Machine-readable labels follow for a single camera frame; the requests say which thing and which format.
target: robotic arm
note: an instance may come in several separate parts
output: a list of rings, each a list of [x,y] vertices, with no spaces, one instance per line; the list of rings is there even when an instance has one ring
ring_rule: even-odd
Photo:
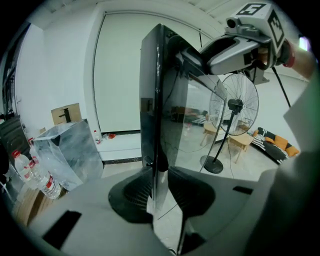
[[[225,35],[200,49],[212,75],[243,72],[255,84],[263,82],[264,70],[272,68],[285,40],[285,33],[271,4],[248,3],[226,19]],[[266,48],[267,63],[258,60]]]

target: fan stand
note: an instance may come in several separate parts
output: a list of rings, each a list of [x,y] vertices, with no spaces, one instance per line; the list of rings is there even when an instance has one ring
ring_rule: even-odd
[[[212,174],[219,174],[223,171],[224,169],[224,165],[222,164],[222,162],[218,159],[218,156],[224,146],[224,143],[226,142],[226,139],[227,139],[227,136],[229,134],[229,130],[230,130],[230,127],[231,127],[231,124],[232,124],[232,121],[234,119],[234,116],[237,115],[238,113],[240,113],[241,109],[243,108],[243,102],[242,100],[240,99],[230,99],[228,101],[228,107],[229,109],[232,111],[231,112],[231,116],[230,116],[230,121],[229,121],[229,124],[226,128],[226,132],[225,132],[225,135],[223,137],[223,140],[222,140],[222,143],[221,143],[221,146],[219,147],[219,150],[218,152],[216,153],[215,157],[213,156],[209,156],[207,158],[206,155],[203,155],[201,158],[200,158],[200,163],[201,165],[209,172],[209,173],[212,173]]]

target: fan base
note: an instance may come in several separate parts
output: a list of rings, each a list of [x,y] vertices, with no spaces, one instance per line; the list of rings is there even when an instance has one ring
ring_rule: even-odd
[[[201,158],[200,158],[200,163],[201,165],[203,166],[205,161],[206,161],[206,158],[207,156],[206,155],[203,155]],[[208,157],[208,160],[206,161],[205,165],[204,165],[204,168],[209,172],[209,173],[212,173],[212,174],[219,174],[222,172],[222,170],[224,169],[224,165],[222,164],[222,162],[217,159],[215,160],[214,162],[214,157],[213,156],[209,156]]]

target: red bottle cap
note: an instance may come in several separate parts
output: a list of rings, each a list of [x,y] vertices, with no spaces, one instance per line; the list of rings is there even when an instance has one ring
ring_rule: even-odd
[[[109,135],[108,135],[109,139],[113,139],[114,137],[116,137],[116,135],[114,133],[109,133]]]
[[[35,167],[35,163],[34,163],[34,161],[32,161],[32,160],[30,161],[30,163],[29,163],[29,167],[30,167],[30,168]]]
[[[30,138],[30,139],[28,139],[28,143],[29,143],[29,145],[32,145],[33,144],[33,140],[34,140],[35,138]]]
[[[13,151],[13,152],[11,153],[11,155],[13,156],[13,158],[17,158],[20,154],[21,154],[21,152],[18,151],[18,150],[15,150],[15,151]]]

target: water bottle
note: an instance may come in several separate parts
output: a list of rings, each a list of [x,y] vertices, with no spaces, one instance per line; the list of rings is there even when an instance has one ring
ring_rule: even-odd
[[[35,190],[37,188],[37,184],[32,179],[30,170],[25,168],[25,166],[28,166],[30,160],[18,150],[13,151],[11,155],[14,158],[14,167],[23,182],[26,183],[30,189]]]
[[[38,164],[29,162],[31,178],[36,182],[37,187],[50,199],[56,199],[61,193],[61,186],[53,179],[48,171],[40,169]]]
[[[101,140],[100,140],[99,135],[97,134],[97,130],[94,130],[93,132],[94,132],[94,140],[95,140],[95,143],[100,144],[100,143],[101,143]]]
[[[39,155],[35,149],[35,146],[34,146],[34,138],[30,138],[28,139],[28,142],[30,144],[30,151],[29,151],[29,154],[30,156],[32,157],[32,160],[34,161],[35,164],[39,164]]]

